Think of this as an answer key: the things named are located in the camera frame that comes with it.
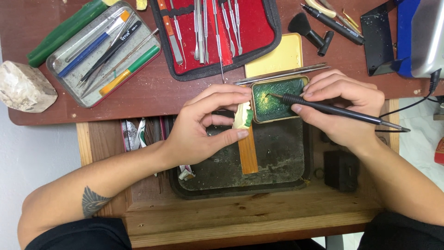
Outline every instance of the black tray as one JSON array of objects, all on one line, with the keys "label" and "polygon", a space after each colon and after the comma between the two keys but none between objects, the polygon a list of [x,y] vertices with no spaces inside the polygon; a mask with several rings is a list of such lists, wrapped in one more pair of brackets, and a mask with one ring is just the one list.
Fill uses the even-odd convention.
[{"label": "black tray", "polygon": [[[233,112],[218,111],[233,116]],[[218,134],[229,126],[210,126]],[[179,168],[169,170],[172,190],[194,200],[298,190],[306,187],[313,166],[311,126],[300,118],[253,124],[259,173],[242,174],[239,147],[234,143],[191,168],[196,177],[179,180]]]}]

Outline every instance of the arm tattoo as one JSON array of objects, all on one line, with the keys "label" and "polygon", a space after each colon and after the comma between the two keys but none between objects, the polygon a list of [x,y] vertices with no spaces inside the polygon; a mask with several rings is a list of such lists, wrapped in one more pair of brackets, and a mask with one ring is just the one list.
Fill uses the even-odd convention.
[{"label": "arm tattoo", "polygon": [[89,218],[110,200],[111,198],[100,196],[86,186],[82,199],[83,215],[85,218]]}]

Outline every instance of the makeup brush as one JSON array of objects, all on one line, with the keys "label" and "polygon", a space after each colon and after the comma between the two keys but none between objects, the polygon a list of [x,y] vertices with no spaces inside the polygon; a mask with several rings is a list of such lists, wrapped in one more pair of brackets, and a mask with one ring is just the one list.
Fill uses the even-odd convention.
[{"label": "makeup brush", "polygon": [[307,20],[307,16],[304,12],[297,14],[290,21],[288,25],[288,31],[293,33],[299,33],[301,36],[305,36],[316,48],[324,46],[325,41],[314,30],[311,29],[310,23]]}]

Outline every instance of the white wall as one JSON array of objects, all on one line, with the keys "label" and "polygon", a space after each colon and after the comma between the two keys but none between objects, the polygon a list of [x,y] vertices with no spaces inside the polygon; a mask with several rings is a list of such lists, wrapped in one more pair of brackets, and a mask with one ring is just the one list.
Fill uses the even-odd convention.
[{"label": "white wall", "polygon": [[79,166],[75,124],[16,126],[9,120],[8,108],[0,102],[1,249],[20,249],[17,223],[26,196]]}]

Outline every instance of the wooden stick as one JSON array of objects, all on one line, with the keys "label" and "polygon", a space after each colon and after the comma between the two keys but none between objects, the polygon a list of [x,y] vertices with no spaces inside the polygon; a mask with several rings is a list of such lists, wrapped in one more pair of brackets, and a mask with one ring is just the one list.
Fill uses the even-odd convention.
[{"label": "wooden stick", "polygon": [[254,145],[253,126],[248,128],[248,132],[250,134],[238,142],[243,174],[259,172],[256,146]]}]

